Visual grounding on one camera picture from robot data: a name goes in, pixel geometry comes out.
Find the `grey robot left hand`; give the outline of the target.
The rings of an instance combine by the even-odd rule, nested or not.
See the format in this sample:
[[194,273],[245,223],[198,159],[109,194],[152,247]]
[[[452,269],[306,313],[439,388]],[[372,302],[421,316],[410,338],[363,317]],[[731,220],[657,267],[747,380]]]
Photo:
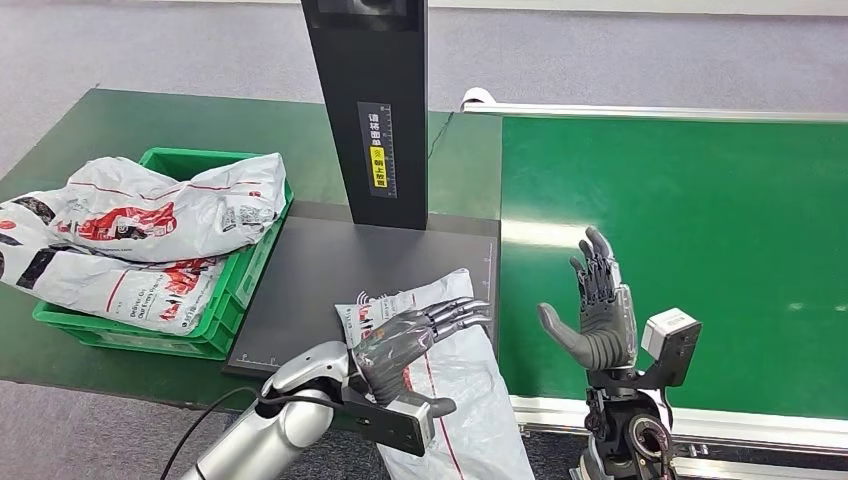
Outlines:
[[452,399],[427,397],[408,387],[403,371],[451,335],[489,323],[490,310],[491,305],[484,300],[458,297],[401,312],[373,329],[351,354],[376,404],[386,408],[407,396],[429,405],[435,418],[454,412],[456,404]]

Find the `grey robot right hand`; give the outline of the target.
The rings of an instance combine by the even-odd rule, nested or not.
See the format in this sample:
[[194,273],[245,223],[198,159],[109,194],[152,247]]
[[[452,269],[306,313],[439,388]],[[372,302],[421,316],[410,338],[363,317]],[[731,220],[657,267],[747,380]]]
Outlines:
[[587,371],[632,368],[637,327],[629,286],[605,236],[595,227],[579,242],[584,259],[570,259],[578,286],[579,329],[566,325],[548,303],[536,307],[542,328]]

